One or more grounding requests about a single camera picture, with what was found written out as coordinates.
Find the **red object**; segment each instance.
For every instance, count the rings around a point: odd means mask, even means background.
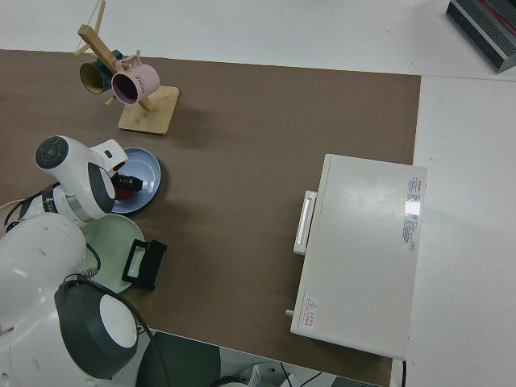
[[[121,188],[115,188],[114,189],[114,198],[116,200],[127,200],[130,198],[133,194],[133,191],[130,191],[129,189],[121,189]]]
[[[503,16],[501,16],[500,14],[498,14],[487,2],[485,2],[485,0],[479,0],[480,4],[482,6],[484,6],[484,8],[486,8],[489,12],[491,12],[491,14],[493,14],[493,16],[495,18],[497,18],[500,23],[502,23],[504,26],[506,26],[506,28],[511,31],[513,34],[516,35],[516,28],[514,28],[514,26],[509,23],[507,20],[505,20],[503,18]]]

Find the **blue plate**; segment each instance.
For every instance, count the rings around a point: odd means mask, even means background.
[[[128,162],[119,173],[134,176],[144,182],[141,191],[135,191],[126,200],[115,200],[114,214],[131,214],[145,207],[156,195],[161,181],[160,163],[152,153],[142,148],[126,148]]]

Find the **warning label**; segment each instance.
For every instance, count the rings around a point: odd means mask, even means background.
[[[404,249],[409,252],[415,251],[417,244],[418,223],[421,216],[421,184],[421,179],[414,176],[407,185],[402,240]]]
[[[317,315],[318,300],[313,297],[305,297],[302,313],[302,328],[313,329],[315,325],[315,317]]]

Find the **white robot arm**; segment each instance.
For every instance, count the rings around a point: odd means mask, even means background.
[[[77,280],[85,239],[59,214],[21,222],[0,239],[0,385],[115,383],[137,346],[121,301]]]
[[[62,135],[46,139],[35,152],[35,162],[60,184],[26,199],[19,220],[54,212],[82,226],[102,218],[114,205],[111,177],[126,161],[125,151],[113,139],[92,148]]]

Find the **mug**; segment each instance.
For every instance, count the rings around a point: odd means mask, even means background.
[[[123,57],[119,50],[114,50],[113,55],[117,60]],[[79,70],[79,75],[85,88],[93,94],[101,94],[111,89],[113,73],[99,59],[84,63]]]
[[[130,60],[133,62],[132,67],[124,70],[122,63]],[[117,73],[111,80],[113,92],[126,105],[137,103],[160,87],[160,77],[156,70],[149,64],[142,64],[137,55],[117,60],[115,67]]]

